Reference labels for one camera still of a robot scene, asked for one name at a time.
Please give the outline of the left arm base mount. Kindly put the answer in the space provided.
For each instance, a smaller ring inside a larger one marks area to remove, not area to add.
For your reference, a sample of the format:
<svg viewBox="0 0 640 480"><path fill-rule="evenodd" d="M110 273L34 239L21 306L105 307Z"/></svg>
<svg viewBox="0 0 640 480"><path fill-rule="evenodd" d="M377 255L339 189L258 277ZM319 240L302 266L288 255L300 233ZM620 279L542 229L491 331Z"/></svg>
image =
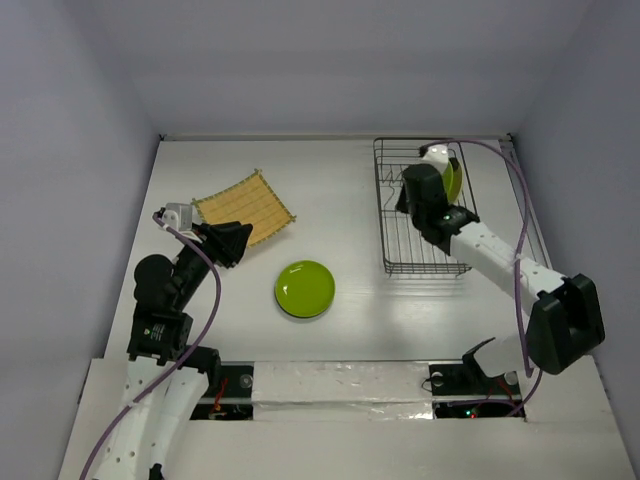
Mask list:
<svg viewBox="0 0 640 480"><path fill-rule="evenodd" d="M223 363L218 384L198 401L191 420L248 421L253 419L253 363Z"/></svg>

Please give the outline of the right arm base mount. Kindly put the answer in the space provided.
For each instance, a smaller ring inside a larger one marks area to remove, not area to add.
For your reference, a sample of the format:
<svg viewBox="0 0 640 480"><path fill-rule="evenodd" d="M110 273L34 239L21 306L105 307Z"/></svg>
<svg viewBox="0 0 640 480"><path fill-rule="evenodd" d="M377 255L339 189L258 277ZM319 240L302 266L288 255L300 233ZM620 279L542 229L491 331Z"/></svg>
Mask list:
<svg viewBox="0 0 640 480"><path fill-rule="evenodd" d="M429 365L421 389L432 395L436 419L525 417L518 378L510 385L504 374L489 377L475 358L491 341L493 338L474 346L458 362Z"/></svg>

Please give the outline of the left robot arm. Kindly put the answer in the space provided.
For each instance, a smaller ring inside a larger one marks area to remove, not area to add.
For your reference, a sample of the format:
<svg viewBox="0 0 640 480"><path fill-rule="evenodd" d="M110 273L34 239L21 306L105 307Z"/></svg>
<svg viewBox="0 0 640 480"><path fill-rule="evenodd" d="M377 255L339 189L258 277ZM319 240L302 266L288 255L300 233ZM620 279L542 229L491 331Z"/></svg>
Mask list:
<svg viewBox="0 0 640 480"><path fill-rule="evenodd" d="M174 259L143 258L134 270L127 368L119 412L97 440L83 479L163 479L198 401L221 386L217 350L189 338L185 308L207 275L243 257L253 227L194 224L184 234L155 215L183 248Z"/></svg>

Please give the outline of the green round plate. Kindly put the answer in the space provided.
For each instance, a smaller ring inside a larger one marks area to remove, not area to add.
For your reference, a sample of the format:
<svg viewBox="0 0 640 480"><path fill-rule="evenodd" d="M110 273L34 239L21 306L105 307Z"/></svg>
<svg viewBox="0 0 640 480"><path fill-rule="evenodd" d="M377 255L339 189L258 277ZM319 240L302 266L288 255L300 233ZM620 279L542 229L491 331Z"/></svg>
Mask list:
<svg viewBox="0 0 640 480"><path fill-rule="evenodd" d="M298 319L311 319L330 308L336 292L330 270L313 260L299 260L286 266L274 285L278 306Z"/></svg>

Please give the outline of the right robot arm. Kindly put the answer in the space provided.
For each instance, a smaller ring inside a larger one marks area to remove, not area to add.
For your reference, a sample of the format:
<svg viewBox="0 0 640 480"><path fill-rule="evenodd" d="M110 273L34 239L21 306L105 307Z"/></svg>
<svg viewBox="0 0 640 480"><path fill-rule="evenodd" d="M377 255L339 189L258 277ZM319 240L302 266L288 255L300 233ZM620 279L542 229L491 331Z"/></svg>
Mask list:
<svg viewBox="0 0 640 480"><path fill-rule="evenodd" d="M470 265L515 302L516 345L525 361L558 375L603 343L605 328L596 285L565 276L521 255L470 210L448 201L443 178L427 163L402 172L396 210L432 246Z"/></svg>

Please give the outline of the square bamboo woven plate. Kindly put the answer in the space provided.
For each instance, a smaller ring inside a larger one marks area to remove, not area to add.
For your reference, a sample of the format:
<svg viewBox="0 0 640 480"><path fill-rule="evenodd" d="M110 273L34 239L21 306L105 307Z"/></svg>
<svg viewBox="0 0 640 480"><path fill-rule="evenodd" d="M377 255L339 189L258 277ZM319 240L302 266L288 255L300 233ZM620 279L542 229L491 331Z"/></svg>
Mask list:
<svg viewBox="0 0 640 480"><path fill-rule="evenodd" d="M233 221L251 224L248 248L265 242L296 221L261 169L214 195L193 199L192 205L200 219L210 225Z"/></svg>

